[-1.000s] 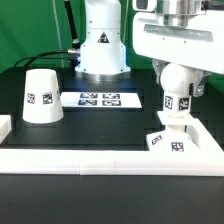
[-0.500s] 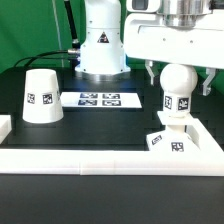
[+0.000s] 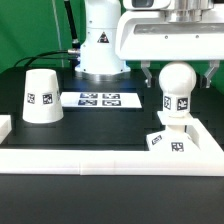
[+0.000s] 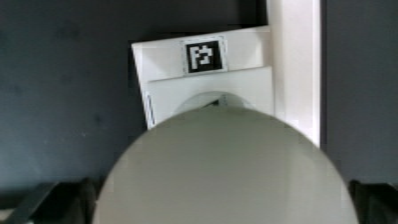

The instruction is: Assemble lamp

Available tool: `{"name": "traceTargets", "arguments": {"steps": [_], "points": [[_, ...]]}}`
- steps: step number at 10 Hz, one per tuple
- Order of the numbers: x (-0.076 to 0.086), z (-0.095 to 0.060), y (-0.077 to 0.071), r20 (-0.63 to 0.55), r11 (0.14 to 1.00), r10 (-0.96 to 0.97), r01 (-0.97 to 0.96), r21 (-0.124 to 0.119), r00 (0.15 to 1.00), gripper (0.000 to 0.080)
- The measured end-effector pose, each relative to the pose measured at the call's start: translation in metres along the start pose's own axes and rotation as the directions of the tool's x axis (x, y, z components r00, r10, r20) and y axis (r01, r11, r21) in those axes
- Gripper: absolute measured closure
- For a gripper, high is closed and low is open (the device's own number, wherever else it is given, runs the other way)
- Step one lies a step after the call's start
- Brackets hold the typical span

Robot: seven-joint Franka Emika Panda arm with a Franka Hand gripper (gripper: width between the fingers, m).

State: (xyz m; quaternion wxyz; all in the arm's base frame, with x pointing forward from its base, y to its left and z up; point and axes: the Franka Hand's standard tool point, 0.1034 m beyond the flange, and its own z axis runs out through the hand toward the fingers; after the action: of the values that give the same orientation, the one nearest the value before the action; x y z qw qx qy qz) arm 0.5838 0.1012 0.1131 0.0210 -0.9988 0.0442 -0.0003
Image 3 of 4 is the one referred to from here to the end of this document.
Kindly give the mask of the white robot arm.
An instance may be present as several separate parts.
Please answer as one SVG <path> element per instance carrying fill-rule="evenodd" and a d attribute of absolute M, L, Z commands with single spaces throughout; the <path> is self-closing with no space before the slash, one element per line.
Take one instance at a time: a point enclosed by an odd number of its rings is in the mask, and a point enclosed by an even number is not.
<path fill-rule="evenodd" d="M 111 80 L 139 61 L 148 85 L 153 61 L 207 61 L 210 86 L 224 61 L 224 0 L 84 0 L 80 77 Z"/>

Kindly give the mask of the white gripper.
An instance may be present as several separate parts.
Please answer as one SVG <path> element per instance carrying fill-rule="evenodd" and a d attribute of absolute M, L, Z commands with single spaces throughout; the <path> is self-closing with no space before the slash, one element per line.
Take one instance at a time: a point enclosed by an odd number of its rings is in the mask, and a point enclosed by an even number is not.
<path fill-rule="evenodd" d="M 224 60 L 224 0 L 123 0 L 116 35 L 116 54 L 142 61 L 151 87 L 149 61 L 207 60 L 204 88 Z"/>

